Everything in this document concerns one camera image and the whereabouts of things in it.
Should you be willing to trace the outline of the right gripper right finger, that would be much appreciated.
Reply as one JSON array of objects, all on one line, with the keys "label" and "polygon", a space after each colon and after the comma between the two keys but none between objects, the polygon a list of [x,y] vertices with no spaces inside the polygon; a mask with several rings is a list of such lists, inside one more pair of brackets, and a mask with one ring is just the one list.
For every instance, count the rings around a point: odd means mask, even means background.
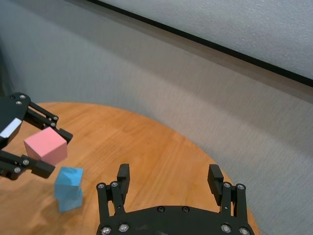
[{"label": "right gripper right finger", "polygon": [[246,218],[246,186],[243,184],[232,185],[224,181],[224,176],[217,164],[210,164],[207,181],[214,195],[220,213],[231,215],[230,208],[233,204],[233,215],[237,218]]}]

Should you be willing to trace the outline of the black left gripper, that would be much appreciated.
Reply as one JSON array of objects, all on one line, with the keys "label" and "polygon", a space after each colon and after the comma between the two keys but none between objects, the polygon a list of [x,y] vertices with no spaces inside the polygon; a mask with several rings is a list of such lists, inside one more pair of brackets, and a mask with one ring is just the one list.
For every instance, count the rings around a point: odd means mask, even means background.
[{"label": "black left gripper", "polygon": [[[39,105],[31,102],[29,96],[23,93],[14,93],[0,98],[0,148],[6,147],[18,134],[22,122],[26,121],[32,126],[44,130],[51,127],[58,135],[66,140],[72,140],[73,134],[60,128],[57,129],[59,117]],[[55,166],[41,160],[35,160],[26,155],[21,157],[0,151],[0,176],[17,180],[21,174],[30,170],[42,178],[48,178]]]}]

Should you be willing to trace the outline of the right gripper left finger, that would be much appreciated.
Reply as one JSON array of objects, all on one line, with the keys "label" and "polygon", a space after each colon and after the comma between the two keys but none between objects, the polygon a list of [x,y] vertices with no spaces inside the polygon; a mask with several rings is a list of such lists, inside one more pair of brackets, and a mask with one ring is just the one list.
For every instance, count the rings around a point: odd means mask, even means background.
[{"label": "right gripper left finger", "polygon": [[125,213],[124,204],[130,184],[130,165],[121,164],[115,181],[109,185],[101,182],[96,186],[100,220],[110,217],[108,202],[112,201],[114,215]]}]

